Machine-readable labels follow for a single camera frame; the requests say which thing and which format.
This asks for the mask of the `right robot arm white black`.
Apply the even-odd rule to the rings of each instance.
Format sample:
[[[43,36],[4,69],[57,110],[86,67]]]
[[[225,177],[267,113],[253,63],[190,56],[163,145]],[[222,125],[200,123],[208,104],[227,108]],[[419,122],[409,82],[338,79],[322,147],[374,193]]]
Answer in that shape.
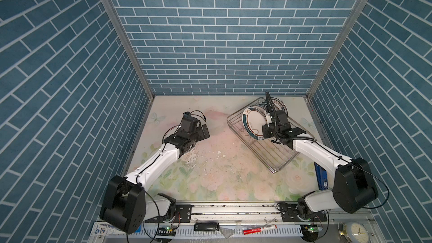
[[[264,138],[273,137],[275,142],[308,156],[334,180],[327,190],[311,192],[298,199],[300,219],[307,221],[321,211],[333,209],[352,214],[378,198],[378,188],[367,161],[337,153],[305,130],[291,127],[283,111],[268,112],[266,121],[262,126]]]

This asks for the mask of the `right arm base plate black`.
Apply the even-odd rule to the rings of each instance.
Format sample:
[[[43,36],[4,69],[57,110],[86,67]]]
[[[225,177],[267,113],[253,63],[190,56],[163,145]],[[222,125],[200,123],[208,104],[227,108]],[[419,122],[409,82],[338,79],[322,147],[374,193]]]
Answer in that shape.
[[[276,209],[281,213],[283,222],[311,222],[327,221],[328,217],[324,210],[312,212],[305,205],[287,202],[278,202]]]

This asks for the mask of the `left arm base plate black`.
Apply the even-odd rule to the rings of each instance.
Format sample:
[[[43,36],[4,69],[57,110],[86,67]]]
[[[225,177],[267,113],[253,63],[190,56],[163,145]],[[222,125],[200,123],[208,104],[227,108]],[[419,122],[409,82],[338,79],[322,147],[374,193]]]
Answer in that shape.
[[[168,212],[170,223],[190,223],[191,215],[191,204],[178,204]]]

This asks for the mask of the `blue box by right arm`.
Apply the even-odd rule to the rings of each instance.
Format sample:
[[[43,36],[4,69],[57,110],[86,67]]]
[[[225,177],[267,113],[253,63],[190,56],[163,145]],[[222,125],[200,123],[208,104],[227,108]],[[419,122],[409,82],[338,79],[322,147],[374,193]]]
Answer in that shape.
[[[315,165],[315,172],[316,172],[318,189],[320,191],[327,190],[329,188],[329,183],[328,183],[328,177],[327,177],[326,170],[323,169],[323,167],[321,167],[317,163],[314,163],[314,165]]]

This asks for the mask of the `small red rimmed white plate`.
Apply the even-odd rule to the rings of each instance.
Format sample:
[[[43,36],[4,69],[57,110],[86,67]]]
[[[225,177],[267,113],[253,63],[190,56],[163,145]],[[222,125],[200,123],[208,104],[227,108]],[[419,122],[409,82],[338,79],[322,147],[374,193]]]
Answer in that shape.
[[[242,123],[246,133],[255,140],[264,140],[263,126],[267,125],[266,111],[259,105],[246,108],[242,114]]]

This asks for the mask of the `metal wire dish rack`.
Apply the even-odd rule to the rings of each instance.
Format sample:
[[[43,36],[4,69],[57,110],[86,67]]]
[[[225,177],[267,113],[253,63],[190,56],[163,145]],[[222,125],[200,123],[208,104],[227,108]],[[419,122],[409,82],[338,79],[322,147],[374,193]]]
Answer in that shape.
[[[273,138],[259,141],[251,138],[246,133],[242,123],[242,114],[246,108],[252,105],[259,105],[267,110],[265,98],[260,97],[228,116],[227,124],[230,130],[233,131],[271,173],[277,173],[288,165],[298,155],[298,152],[285,145],[273,143]]]

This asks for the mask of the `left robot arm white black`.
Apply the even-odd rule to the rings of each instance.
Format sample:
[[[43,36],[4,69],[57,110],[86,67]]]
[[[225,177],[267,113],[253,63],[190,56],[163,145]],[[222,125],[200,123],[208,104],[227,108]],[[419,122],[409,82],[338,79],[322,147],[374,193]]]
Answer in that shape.
[[[154,199],[148,188],[197,142],[210,137],[207,125],[192,132],[181,127],[166,137],[160,149],[140,167],[125,175],[114,176],[108,183],[103,198],[100,218],[130,235],[142,222],[165,216],[174,200],[165,196]]]

